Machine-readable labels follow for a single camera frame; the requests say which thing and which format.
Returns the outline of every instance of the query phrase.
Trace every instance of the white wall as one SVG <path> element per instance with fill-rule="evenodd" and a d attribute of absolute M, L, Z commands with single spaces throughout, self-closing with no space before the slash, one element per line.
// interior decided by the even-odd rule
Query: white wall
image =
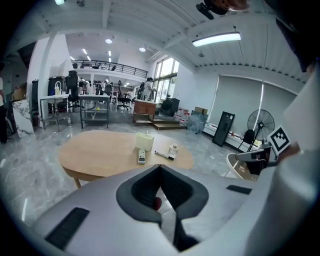
<path fill-rule="evenodd" d="M 219 75 L 263 80 L 296 95 L 303 88 L 302 82 L 260 68 L 237 66 L 235 69 L 234 66 L 208 66 L 199 68 L 196 73 L 192 73 L 180 64 L 173 93 L 173 97 L 180 100 L 179 107 L 187 109 L 189 112 L 195 107 L 200 107 L 208 109 L 209 114 L 213 106 Z M 205 127 L 204 131 L 211 135 L 215 134 L 215 129 L 211 127 Z M 240 144 L 240 140 L 232 136 L 228 136 L 226 142 L 235 147 Z M 247 146 L 243 145 L 241 149 L 246 151 Z"/>
<path fill-rule="evenodd" d="M 28 69 L 20 55 L 16 53 L 10 62 L 5 63 L 2 71 L 4 97 L 12 93 L 15 88 L 27 82 Z"/>
<path fill-rule="evenodd" d="M 48 37 L 37 41 L 29 64 L 27 91 L 31 95 L 32 81 L 39 79 L 38 101 L 41 97 L 48 95 L 48 81 L 50 77 L 66 77 L 70 70 L 74 70 L 67 47 L 66 36 L 64 34 L 57 34 L 52 37 L 54 37 L 52 38 L 52 44 Z M 43 56 L 46 54 L 48 54 L 47 59 L 43 63 Z M 48 111 L 48 105 L 43 104 L 42 107 L 43 115 L 45 116 Z"/>
<path fill-rule="evenodd" d="M 217 81 L 217 72 L 192 73 L 180 64 L 173 98 L 180 100 L 179 107 L 189 110 L 190 113 L 195 107 L 210 110 L 216 93 Z"/>

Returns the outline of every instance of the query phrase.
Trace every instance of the marble floor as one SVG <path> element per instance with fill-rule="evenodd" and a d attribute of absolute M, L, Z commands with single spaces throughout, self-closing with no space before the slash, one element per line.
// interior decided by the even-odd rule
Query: marble floor
<path fill-rule="evenodd" d="M 226 156 L 234 153 L 229 147 L 219 147 L 205 134 L 193 134 L 188 130 L 155 130 L 151 126 L 135 126 L 132 111 L 116 110 L 111 106 L 110 124 L 87 125 L 81 129 L 78 113 L 73 113 L 72 126 L 61 122 L 60 132 L 54 123 L 46 130 L 24 138 L 15 134 L 6 145 L 0 145 L 0 194 L 12 213 L 27 225 L 47 209 L 75 191 L 74 180 L 67 176 L 58 161 L 58 150 L 73 136 L 90 130 L 108 130 L 126 133 L 142 132 L 171 137 L 184 145 L 193 156 L 195 172 L 224 176 L 229 168 Z M 162 214 L 162 231 L 172 241 L 175 211 L 161 190 L 159 212 Z"/>

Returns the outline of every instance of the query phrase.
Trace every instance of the railing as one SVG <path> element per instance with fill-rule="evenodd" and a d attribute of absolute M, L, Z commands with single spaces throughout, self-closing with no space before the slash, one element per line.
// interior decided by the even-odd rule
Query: railing
<path fill-rule="evenodd" d="M 121 72 L 141 78 L 147 78 L 148 71 L 133 67 L 122 65 L 113 62 L 107 62 L 102 60 L 73 60 L 72 65 L 74 69 L 95 69 L 95 70 L 109 70 Z"/>

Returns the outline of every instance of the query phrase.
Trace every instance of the roller blind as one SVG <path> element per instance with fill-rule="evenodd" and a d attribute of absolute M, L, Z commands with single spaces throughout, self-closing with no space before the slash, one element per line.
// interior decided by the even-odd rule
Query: roller blind
<path fill-rule="evenodd" d="M 223 111 L 235 114 L 231 131 L 237 134 L 248 130 L 248 118 L 259 109 L 262 82 L 220 76 L 209 123 L 218 125 Z"/>
<path fill-rule="evenodd" d="M 268 111 L 274 119 L 274 128 L 283 125 L 284 112 L 296 95 L 271 84 L 263 85 L 261 109 Z"/>

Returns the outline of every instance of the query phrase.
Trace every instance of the oval table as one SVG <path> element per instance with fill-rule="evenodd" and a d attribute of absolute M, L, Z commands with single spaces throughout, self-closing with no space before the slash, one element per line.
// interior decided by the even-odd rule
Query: oval table
<path fill-rule="evenodd" d="M 143 165 L 138 164 L 139 149 L 135 147 L 135 133 L 91 130 L 65 143 L 59 150 L 58 159 L 80 188 L 79 180 L 92 182 L 144 166 L 159 164 L 191 169 L 194 165 L 192 154 L 182 145 L 178 145 L 179 151 L 174 160 L 155 154 L 155 151 L 167 154 L 173 143 L 177 142 L 172 138 L 155 135 L 152 149 L 145 152 Z"/>

